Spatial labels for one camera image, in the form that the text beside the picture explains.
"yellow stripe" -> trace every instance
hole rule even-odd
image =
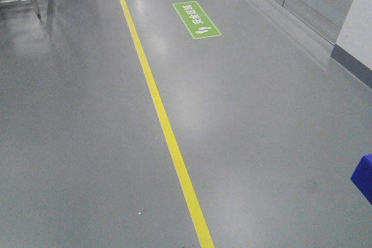
[[[198,197],[196,196],[194,187],[192,186],[192,182],[188,174],[184,158],[182,156],[180,147],[178,146],[176,136],[174,135],[168,115],[165,111],[164,104],[158,90],[158,86],[156,85],[154,76],[152,74],[152,70],[146,58],[146,54],[142,47],[141,40],[138,36],[137,29],[134,25],[132,15],[130,13],[126,0],[120,0],[120,3],[121,7],[123,8],[124,15],[127,19],[127,23],[132,34],[132,38],[134,41],[135,48],[137,50],[139,60],[142,65],[142,69],[145,73],[146,81],[150,89],[152,100],[155,105],[156,112],[158,113],[160,124],[163,128],[163,133],[166,138],[168,148],[172,156],[173,163],[176,168],[182,190],[184,192],[184,196],[187,202],[187,206],[192,221],[194,222],[194,227],[198,235],[199,242],[202,248],[214,248],[213,240],[210,235],[208,225],[205,221],[205,217],[203,215],[202,208],[198,201]]]

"gray epoxy floor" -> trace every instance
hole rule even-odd
[[[271,0],[127,0],[216,247],[360,247],[372,92]],[[118,0],[0,9],[0,246],[199,247]]]

